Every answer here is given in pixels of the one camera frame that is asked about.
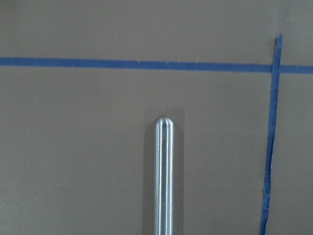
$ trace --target metal rod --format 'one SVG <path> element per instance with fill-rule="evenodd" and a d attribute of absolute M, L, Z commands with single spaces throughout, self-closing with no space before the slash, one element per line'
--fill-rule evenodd
<path fill-rule="evenodd" d="M 155 123 L 155 233 L 173 235 L 174 123 L 161 117 Z"/>

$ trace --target shiny cylinder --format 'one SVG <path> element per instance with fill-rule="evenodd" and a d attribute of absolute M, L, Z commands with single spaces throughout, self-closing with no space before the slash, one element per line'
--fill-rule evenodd
<path fill-rule="evenodd" d="M 155 233 L 173 235 L 174 123 L 161 117 L 155 123 Z"/>

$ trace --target vertical blue tape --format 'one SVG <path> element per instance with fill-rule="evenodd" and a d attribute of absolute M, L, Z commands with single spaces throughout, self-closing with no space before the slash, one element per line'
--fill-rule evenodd
<path fill-rule="evenodd" d="M 282 55 L 283 37 L 276 39 L 275 54 L 273 59 L 272 80 L 269 100 L 269 118 L 268 118 L 268 144 L 266 152 L 266 165 L 264 176 L 264 195 L 262 203 L 260 235 L 266 235 L 266 225 L 268 221 L 268 210 L 270 201 L 271 188 L 271 167 L 274 150 L 275 132 L 276 132 L 276 116 L 280 74 L 280 60 Z"/>

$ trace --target silver metal tube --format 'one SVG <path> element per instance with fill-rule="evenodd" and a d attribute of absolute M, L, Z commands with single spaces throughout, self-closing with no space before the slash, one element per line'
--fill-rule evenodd
<path fill-rule="evenodd" d="M 174 123 L 161 117 L 155 123 L 155 235 L 173 235 Z"/>

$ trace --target gray background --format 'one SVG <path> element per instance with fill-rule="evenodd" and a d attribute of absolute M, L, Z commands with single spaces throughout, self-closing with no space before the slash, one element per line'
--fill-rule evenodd
<path fill-rule="evenodd" d="M 313 65 L 311 1 L 2 1 L 0 56 Z M 269 73 L 0 68 L 0 234 L 151 235 L 153 122 L 175 234 L 258 234 Z M 313 234 L 313 76 L 282 74 L 268 235 Z"/>

